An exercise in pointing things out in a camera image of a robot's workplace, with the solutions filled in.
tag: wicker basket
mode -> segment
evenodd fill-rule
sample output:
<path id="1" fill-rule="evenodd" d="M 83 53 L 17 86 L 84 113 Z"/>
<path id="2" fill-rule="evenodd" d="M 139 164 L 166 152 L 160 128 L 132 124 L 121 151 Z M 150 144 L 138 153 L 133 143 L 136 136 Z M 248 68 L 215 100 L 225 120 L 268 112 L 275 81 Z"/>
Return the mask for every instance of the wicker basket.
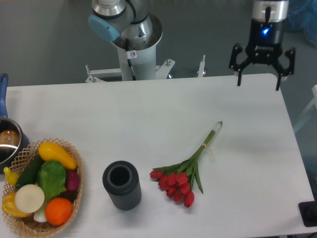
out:
<path id="1" fill-rule="evenodd" d="M 77 173 L 80 176 L 81 181 L 78 188 L 78 192 L 66 191 L 64 193 L 61 193 L 60 195 L 60 197 L 69 199 L 73 205 L 73 212 L 70 218 L 61 226 L 53 226 L 48 222 L 44 222 L 44 223 L 36 222 L 33 219 L 33 215 L 26 218 L 18 218 L 18 217 L 14 217 L 6 213 L 3 213 L 4 221 L 10 227 L 10 230 L 14 232 L 16 235 L 20 235 L 21 237 L 47 238 L 62 231 L 66 226 L 68 226 L 68 224 L 75 217 L 77 210 L 79 208 L 79 204 L 80 204 L 80 200 L 82 196 L 83 181 L 84 181 L 82 161 L 75 147 L 66 141 L 59 140 L 59 139 L 44 139 L 43 141 L 38 141 L 36 143 L 28 145 L 27 148 L 24 148 L 19 153 L 19 155 L 15 157 L 10 167 L 11 171 L 17 174 L 21 174 L 24 168 L 37 154 L 39 145 L 44 141 L 51 141 L 53 143 L 61 145 L 69 154 L 72 155 L 72 157 L 77 162 L 77 165 L 78 165 Z M 6 182 L 4 185 L 3 197 L 13 192 L 15 192 L 14 188 Z"/>

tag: metal pot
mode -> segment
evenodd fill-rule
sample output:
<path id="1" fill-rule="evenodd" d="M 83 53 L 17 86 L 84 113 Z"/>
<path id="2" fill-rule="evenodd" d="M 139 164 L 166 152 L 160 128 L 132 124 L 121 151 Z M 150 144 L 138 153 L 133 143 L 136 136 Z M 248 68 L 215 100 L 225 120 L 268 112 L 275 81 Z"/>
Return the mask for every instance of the metal pot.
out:
<path id="1" fill-rule="evenodd" d="M 5 167 L 10 167 L 11 162 L 23 148 L 29 144 L 29 139 L 21 127 L 14 120 L 8 118 L 5 97 L 8 85 L 8 75 L 0 75 L 0 174 Z"/>

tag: yellow bell pepper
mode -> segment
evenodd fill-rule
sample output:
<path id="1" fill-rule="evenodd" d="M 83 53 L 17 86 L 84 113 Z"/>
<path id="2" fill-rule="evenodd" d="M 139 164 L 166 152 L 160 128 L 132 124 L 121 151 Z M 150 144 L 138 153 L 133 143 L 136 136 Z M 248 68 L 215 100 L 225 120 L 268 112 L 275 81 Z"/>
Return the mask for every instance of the yellow bell pepper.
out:
<path id="1" fill-rule="evenodd" d="M 8 167 L 5 167 L 3 169 L 3 172 L 5 174 L 5 180 L 8 182 L 8 184 L 14 187 L 20 175 L 18 175 L 17 173 L 11 172 L 11 170 Z"/>
<path id="2" fill-rule="evenodd" d="M 60 145 L 46 141 L 39 145 L 38 150 L 41 158 L 45 161 L 60 161 L 67 170 L 74 170 L 77 168 L 76 160 Z"/>
<path id="3" fill-rule="evenodd" d="M 32 213 L 24 213 L 21 212 L 19 209 L 16 208 L 15 203 L 15 192 L 10 193 L 2 199 L 2 211 L 6 214 L 15 216 L 15 217 L 28 217 Z"/>

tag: orange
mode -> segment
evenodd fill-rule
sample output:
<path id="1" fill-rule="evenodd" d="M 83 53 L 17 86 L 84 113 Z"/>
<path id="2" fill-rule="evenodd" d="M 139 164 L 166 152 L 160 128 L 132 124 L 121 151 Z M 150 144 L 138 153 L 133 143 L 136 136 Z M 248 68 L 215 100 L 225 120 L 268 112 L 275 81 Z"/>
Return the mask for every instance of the orange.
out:
<path id="1" fill-rule="evenodd" d="M 49 223 L 59 226 L 66 222 L 72 213 L 72 205 L 66 198 L 54 198 L 45 209 L 45 216 Z"/>

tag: cucumber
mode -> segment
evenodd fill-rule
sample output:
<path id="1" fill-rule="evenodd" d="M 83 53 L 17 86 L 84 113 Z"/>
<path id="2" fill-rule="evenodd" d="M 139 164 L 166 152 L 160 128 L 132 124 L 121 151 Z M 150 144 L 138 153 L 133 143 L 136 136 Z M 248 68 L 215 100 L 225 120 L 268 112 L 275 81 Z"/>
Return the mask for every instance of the cucumber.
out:
<path id="1" fill-rule="evenodd" d="M 43 163 L 44 160 L 39 154 L 37 154 L 18 178 L 15 183 L 15 190 L 19 190 L 24 185 L 35 183 L 38 178 L 38 172 Z"/>

